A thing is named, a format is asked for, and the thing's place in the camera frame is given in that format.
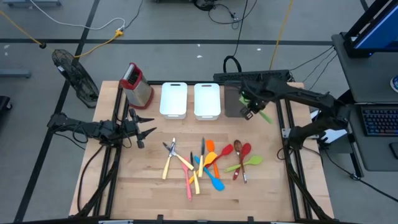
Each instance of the yellow cable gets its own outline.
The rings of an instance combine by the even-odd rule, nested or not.
[[[290,0],[289,8],[287,9],[285,19],[284,19],[284,21],[283,21],[283,23],[282,23],[282,26],[280,27],[278,40],[276,41],[274,53],[272,54],[271,64],[269,65],[269,70],[271,70],[272,64],[274,63],[274,57],[275,57],[275,54],[276,54],[276,49],[278,48],[279,41],[281,40],[282,34],[284,33],[285,24],[286,24],[287,18],[289,17],[290,10],[292,10],[292,5],[293,5],[293,0]]]
[[[118,37],[120,37],[120,36],[122,36],[122,35],[123,35],[123,32],[122,32],[122,31],[116,30],[116,33],[115,33],[114,37],[112,37],[112,39],[108,40],[107,42],[105,42],[105,43],[103,43],[103,44],[99,44],[99,45],[95,46],[94,48],[92,48],[91,50],[87,51],[87,52],[84,53],[84,54],[76,55],[75,58],[80,58],[80,57],[82,57],[82,56],[88,55],[88,54],[92,53],[95,49],[97,49],[98,47],[102,47],[102,46],[104,46],[104,45],[106,45],[106,44],[112,42],[114,39],[116,39],[116,38],[118,38]]]
[[[26,31],[24,31],[22,28],[20,28],[14,21],[12,21],[12,19],[10,19],[10,17],[8,17],[2,10],[0,10],[0,14],[2,14],[8,21],[10,21],[10,23],[12,25],[14,25],[16,28],[19,29],[19,31],[21,31],[23,34],[25,34],[27,37],[29,37],[31,40],[33,40],[34,42],[36,42],[39,45],[42,45],[42,43],[40,43],[38,40],[36,40],[35,38],[33,38],[31,35],[29,35]]]

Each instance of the computer monitor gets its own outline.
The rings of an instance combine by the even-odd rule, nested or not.
[[[350,57],[398,52],[398,0],[376,0],[343,36]]]

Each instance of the scissors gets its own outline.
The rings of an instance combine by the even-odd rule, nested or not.
[[[167,177],[167,172],[168,172],[168,170],[169,170],[169,164],[170,164],[170,158],[171,158],[172,156],[177,156],[177,157],[181,160],[181,162],[183,162],[183,163],[188,167],[188,169],[193,170],[193,166],[192,166],[188,161],[186,161],[184,158],[182,158],[180,155],[178,155],[178,154],[175,152],[175,138],[173,138],[173,141],[172,141],[172,145],[171,145],[171,146],[168,146],[168,145],[167,145],[166,143],[164,143],[164,142],[163,142],[163,145],[164,145],[164,147],[169,151],[169,157],[167,158],[166,165],[164,166],[162,179],[165,180],[166,177]]]

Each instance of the orange spatula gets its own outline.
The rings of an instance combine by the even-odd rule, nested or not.
[[[206,140],[206,146],[207,146],[207,150],[209,150],[209,152],[214,152],[214,142],[213,140]],[[217,164],[214,163],[214,175],[216,176],[216,178],[220,177],[220,174],[218,173],[218,167]]]

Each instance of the white container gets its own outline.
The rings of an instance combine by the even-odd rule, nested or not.
[[[221,114],[220,86],[198,83],[195,89],[195,116],[199,121],[214,121]]]
[[[160,96],[160,113],[163,117],[165,119],[184,119],[187,115],[187,95],[186,83],[163,83]]]

